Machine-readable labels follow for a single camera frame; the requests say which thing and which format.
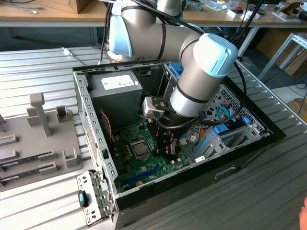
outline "blue connector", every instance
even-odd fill
[[[171,68],[173,73],[176,74],[178,78],[180,78],[180,76],[183,72],[183,68],[182,68],[181,63],[180,62],[170,63],[169,67]]]
[[[245,122],[245,124],[249,123],[249,119],[246,116],[243,117],[243,121]]]
[[[220,124],[220,125],[216,125],[213,130],[215,131],[216,134],[219,133],[223,133],[228,131],[229,129],[227,128],[227,126],[225,124]]]

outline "green circuit board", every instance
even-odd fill
[[[144,161],[137,159],[132,147],[135,141],[141,141],[142,145],[146,143],[150,151],[155,148],[155,140],[147,129],[146,123],[126,126],[118,130],[112,154],[118,172],[118,177],[114,181],[118,193],[190,165],[185,153],[179,147],[176,159],[171,161],[162,156],[154,157],[151,154],[147,154],[148,158]]]

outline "light blue joint cap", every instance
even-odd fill
[[[132,57],[129,34],[121,16],[115,15],[111,17],[109,49],[114,54]]]
[[[196,42],[193,54],[203,71],[215,78],[224,78],[238,57],[238,49],[218,35],[203,34]]]

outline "expansion slot bracket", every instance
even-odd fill
[[[108,218],[115,212],[115,204],[107,181],[101,172],[86,171],[77,177],[79,202],[84,207],[88,226]]]

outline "motherboard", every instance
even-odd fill
[[[114,131],[112,158],[118,177],[118,193],[127,191],[190,165],[185,153],[176,147],[177,155],[171,159],[153,156],[155,138],[147,123],[126,126]]]

